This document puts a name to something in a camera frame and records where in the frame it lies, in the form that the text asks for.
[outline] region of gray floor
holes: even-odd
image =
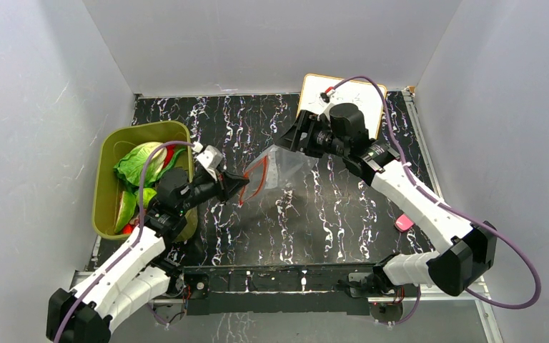
[[[369,317],[341,313],[213,314],[186,317],[165,331],[155,326],[147,309],[140,309],[114,332],[111,342],[458,343],[486,342],[486,338],[474,302],[430,301],[420,303],[410,322],[390,331]]]

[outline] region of black wire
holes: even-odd
[[[182,316],[180,317],[180,320],[182,320],[182,318],[184,317],[184,311],[180,311],[180,312],[176,313],[176,314],[169,320],[169,323],[171,324],[171,323],[176,319],[176,317],[178,317],[180,314],[182,315]]]

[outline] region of marble tabletop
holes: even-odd
[[[180,121],[193,141],[214,145],[227,169],[241,173],[291,127],[299,100],[299,94],[139,99],[132,124]],[[389,92],[387,105],[413,172],[430,186],[401,92]],[[382,134],[387,139],[384,120]],[[431,251],[419,228],[405,233],[394,228],[401,214],[390,200],[351,175],[341,159],[324,156],[303,187],[281,192],[274,201],[240,207],[235,197],[226,204],[203,204],[197,233],[175,246],[169,259],[183,265],[350,263]],[[102,240],[97,265],[119,244]]]

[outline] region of plastic container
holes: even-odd
[[[96,175],[96,189],[94,192],[94,209],[92,212],[94,229],[105,239],[126,239],[129,234],[114,233],[114,224],[117,220],[120,194],[124,190],[121,180],[114,174],[114,165],[129,153],[134,147],[148,141],[188,141],[188,128],[178,121],[159,121],[157,123],[130,126],[116,130],[102,143],[98,172]],[[176,165],[187,171],[192,180],[194,165],[192,150],[188,148],[186,156],[180,156]],[[192,237],[197,229],[197,209],[186,213],[188,224],[179,235],[178,241],[185,241]]]

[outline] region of white wall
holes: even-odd
[[[416,92],[447,200],[512,237],[542,276],[536,306],[495,311],[505,342],[549,342],[549,1],[464,0]],[[533,281],[502,245],[490,291],[524,301]]]
[[[460,0],[84,0],[132,91],[300,91],[305,74],[415,85]]]
[[[81,0],[0,0],[0,342],[44,342],[88,261],[102,139],[133,94]]]

